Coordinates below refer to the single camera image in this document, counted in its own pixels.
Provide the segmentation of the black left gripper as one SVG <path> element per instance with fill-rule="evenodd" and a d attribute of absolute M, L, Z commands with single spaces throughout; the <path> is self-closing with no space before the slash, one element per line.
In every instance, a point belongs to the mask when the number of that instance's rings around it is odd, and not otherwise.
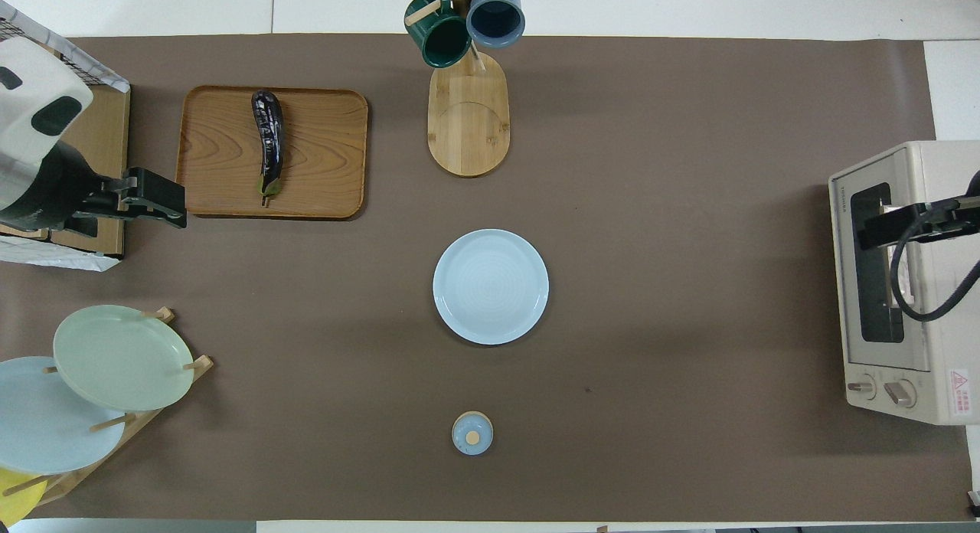
<path fill-rule="evenodd" d="M 125 176 L 115 180 L 115 193 L 126 206 L 120 212 L 123 220 L 161 221 L 178 229 L 187 226 L 185 187 L 175 181 L 145 168 L 127 168 Z"/>

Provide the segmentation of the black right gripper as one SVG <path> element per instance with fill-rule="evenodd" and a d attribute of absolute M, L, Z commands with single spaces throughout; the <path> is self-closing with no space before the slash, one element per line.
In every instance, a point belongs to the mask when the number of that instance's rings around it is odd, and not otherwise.
<path fill-rule="evenodd" d="M 910 236 L 911 242 L 928 244 L 955 237 L 952 226 L 946 224 L 952 223 L 952 213 L 959 208 L 959 205 L 958 198 L 946 198 L 931 204 L 920 202 L 900 206 L 893 211 L 871 217 L 864 220 L 861 229 L 857 231 L 857 244 L 861 250 L 897 244 L 903 233 L 913 226 L 917 219 L 934 209 L 939 211 L 938 218 L 928 219 L 914 230 Z"/>

